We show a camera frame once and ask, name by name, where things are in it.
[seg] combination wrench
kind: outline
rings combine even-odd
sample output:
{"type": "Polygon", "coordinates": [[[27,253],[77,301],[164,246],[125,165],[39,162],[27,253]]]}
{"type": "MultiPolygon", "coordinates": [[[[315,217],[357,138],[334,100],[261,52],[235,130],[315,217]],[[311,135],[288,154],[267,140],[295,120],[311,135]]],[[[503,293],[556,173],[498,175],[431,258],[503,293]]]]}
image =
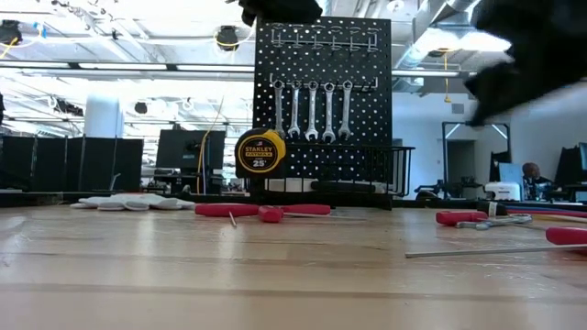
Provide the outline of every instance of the combination wrench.
{"type": "Polygon", "coordinates": [[[280,137],[285,138],[285,131],[283,130],[282,122],[282,92],[284,83],[280,80],[276,80],[273,83],[275,88],[275,131],[280,137]]]}
{"type": "Polygon", "coordinates": [[[292,123],[290,124],[290,129],[287,130],[287,134],[290,135],[290,138],[293,138],[294,134],[296,134],[298,137],[300,136],[300,127],[297,125],[297,107],[299,105],[300,88],[302,88],[302,82],[293,82],[292,123]]]}
{"type": "Polygon", "coordinates": [[[316,130],[316,90],[318,89],[318,82],[311,81],[308,84],[310,90],[310,113],[308,115],[308,129],[305,131],[305,139],[308,141],[310,137],[318,139],[318,131],[316,130]]]}
{"type": "Polygon", "coordinates": [[[327,142],[327,139],[330,138],[330,143],[332,143],[337,139],[332,131],[332,93],[334,92],[334,84],[332,82],[326,83],[324,90],[327,91],[327,129],[322,135],[322,140],[327,142]]]}
{"type": "Polygon", "coordinates": [[[350,112],[350,91],[352,90],[352,82],[345,81],[342,83],[344,91],[344,99],[342,102],[342,125],[338,129],[338,136],[340,138],[348,139],[350,137],[349,128],[349,112],[350,112]]]}

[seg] yellow tape measure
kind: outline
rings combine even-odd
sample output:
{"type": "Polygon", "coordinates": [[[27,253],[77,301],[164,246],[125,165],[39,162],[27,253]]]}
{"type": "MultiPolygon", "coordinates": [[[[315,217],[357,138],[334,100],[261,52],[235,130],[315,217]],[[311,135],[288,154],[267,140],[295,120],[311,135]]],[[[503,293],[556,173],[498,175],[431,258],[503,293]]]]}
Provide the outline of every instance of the yellow tape measure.
{"type": "Polygon", "coordinates": [[[269,174],[277,169],[285,157],[285,141],[273,130],[253,128],[237,142],[237,176],[269,174]]]}

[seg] red screwdriver handle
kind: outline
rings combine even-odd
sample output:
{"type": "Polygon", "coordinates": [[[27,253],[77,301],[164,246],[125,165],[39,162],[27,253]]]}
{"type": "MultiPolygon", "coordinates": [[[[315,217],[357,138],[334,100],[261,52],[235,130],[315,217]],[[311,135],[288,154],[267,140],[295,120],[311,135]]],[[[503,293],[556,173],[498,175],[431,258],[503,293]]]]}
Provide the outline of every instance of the red screwdriver handle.
{"type": "Polygon", "coordinates": [[[322,204],[297,204],[281,207],[285,213],[304,215],[330,215],[330,205],[322,204]]]}
{"type": "Polygon", "coordinates": [[[204,203],[195,206],[195,213],[204,216],[253,216],[259,213],[258,205],[239,203],[204,203]]]}
{"type": "Polygon", "coordinates": [[[587,244],[587,229],[551,227],[547,229],[547,240],[556,245],[587,244]]]}
{"type": "Polygon", "coordinates": [[[261,206],[259,208],[259,219],[264,223],[280,223],[283,219],[283,210],[279,207],[261,206]]]}
{"type": "Polygon", "coordinates": [[[481,222],[487,220],[485,212],[450,212],[442,211],[437,213],[437,222],[444,226],[455,226],[459,222],[481,222]]]}

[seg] wooden workbench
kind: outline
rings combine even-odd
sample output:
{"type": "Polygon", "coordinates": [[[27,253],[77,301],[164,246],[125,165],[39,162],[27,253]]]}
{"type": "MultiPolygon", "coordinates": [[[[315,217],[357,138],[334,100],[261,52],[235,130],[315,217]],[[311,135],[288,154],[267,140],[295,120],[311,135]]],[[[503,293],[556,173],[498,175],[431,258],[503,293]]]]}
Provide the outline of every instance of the wooden workbench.
{"type": "Polygon", "coordinates": [[[546,244],[538,231],[336,212],[369,220],[0,209],[0,329],[585,329],[585,257],[404,258],[546,244]]]}

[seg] pillar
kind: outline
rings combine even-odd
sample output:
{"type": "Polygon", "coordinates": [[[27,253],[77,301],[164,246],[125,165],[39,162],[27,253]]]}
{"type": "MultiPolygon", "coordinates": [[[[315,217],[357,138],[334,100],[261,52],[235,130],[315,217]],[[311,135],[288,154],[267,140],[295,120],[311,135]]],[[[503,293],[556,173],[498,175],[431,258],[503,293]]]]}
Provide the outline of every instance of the pillar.
{"type": "Polygon", "coordinates": [[[89,93],[83,117],[83,132],[87,137],[123,137],[125,118],[116,95],[112,93],[89,93]]]}

